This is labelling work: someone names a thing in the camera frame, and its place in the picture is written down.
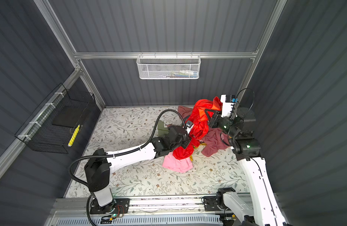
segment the white wire mesh basket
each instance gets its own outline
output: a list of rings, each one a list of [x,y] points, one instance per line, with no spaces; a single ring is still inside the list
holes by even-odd
[[[140,79],[198,79],[200,56],[191,58],[137,57]]]

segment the gray wall panel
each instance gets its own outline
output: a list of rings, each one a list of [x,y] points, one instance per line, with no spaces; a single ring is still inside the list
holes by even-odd
[[[262,59],[249,87],[273,191],[293,225],[347,225],[347,1],[288,1]]]
[[[87,91],[81,79],[71,89]],[[99,114],[95,107],[68,154],[36,152],[28,147],[22,151],[0,179],[0,225],[45,222],[55,199],[63,197],[70,182],[67,167],[82,155]],[[16,216],[13,220],[9,218],[12,211]]]
[[[33,1],[0,1],[0,156],[35,108],[73,70]],[[81,79],[72,89],[87,91]],[[0,179],[0,225],[45,222],[69,184],[67,166],[82,155],[99,114],[96,107],[68,154],[27,147],[20,153]]]
[[[140,79],[136,60],[83,60],[107,106],[181,105],[236,94],[250,59],[203,59],[199,79]]]
[[[52,0],[78,52],[249,52],[275,0]]]
[[[0,1],[0,155],[73,71],[32,1]]]

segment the floral tablecloth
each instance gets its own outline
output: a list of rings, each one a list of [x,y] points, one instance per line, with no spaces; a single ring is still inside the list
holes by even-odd
[[[98,148],[105,151],[122,150],[140,145],[152,133],[154,122],[165,109],[176,107],[105,108],[84,152],[91,155]],[[180,124],[179,117],[167,112],[161,120],[165,124]],[[211,157],[201,154],[200,145],[193,153],[193,169],[178,173],[162,167],[164,157],[137,162],[112,173],[109,186],[115,196],[192,195],[215,193],[218,188],[233,187],[237,192],[249,192],[245,175],[236,163],[235,155],[219,150]],[[75,175],[85,179],[84,165],[80,162]],[[88,188],[72,181],[67,198],[88,197]]]

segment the black wire mesh basket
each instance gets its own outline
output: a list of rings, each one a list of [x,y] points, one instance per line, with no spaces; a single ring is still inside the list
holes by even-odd
[[[35,121],[28,123],[28,129],[15,134],[33,151],[67,154],[79,130],[94,109],[92,93],[64,89]]]

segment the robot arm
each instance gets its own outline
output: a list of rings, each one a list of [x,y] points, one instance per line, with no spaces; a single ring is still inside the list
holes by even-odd
[[[224,134],[227,134],[227,141],[246,175],[253,208],[248,207],[233,188],[218,190],[216,194],[218,206],[221,209],[231,209],[243,224],[287,225],[266,175],[265,160],[259,153],[260,145],[253,137],[256,121],[253,111],[243,107],[238,108],[238,103],[233,95],[222,95],[221,101],[223,103],[222,111],[214,111],[212,117],[207,113],[211,110],[205,111],[209,120],[208,125],[211,128],[219,128]],[[142,160],[166,156],[179,146],[186,148],[191,140],[188,134],[192,126],[193,124],[189,121],[184,126],[186,130],[180,126],[171,126],[168,134],[164,137],[152,138],[146,146],[140,145],[109,152],[98,149],[93,156],[86,157],[90,159],[84,167],[87,186],[97,199],[99,206],[104,207],[114,202],[108,186],[111,173]]]
[[[169,132],[163,137],[155,137],[145,147],[142,145],[130,147],[119,151],[105,152],[100,148],[94,152],[94,156],[112,156],[110,158],[91,158],[84,166],[88,189],[98,201],[100,206],[105,206],[113,201],[109,189],[109,176],[118,169],[139,161],[152,160],[168,155],[171,151],[181,146],[186,148],[191,138],[188,136],[193,124],[186,122],[186,130],[177,125],[169,127]]]

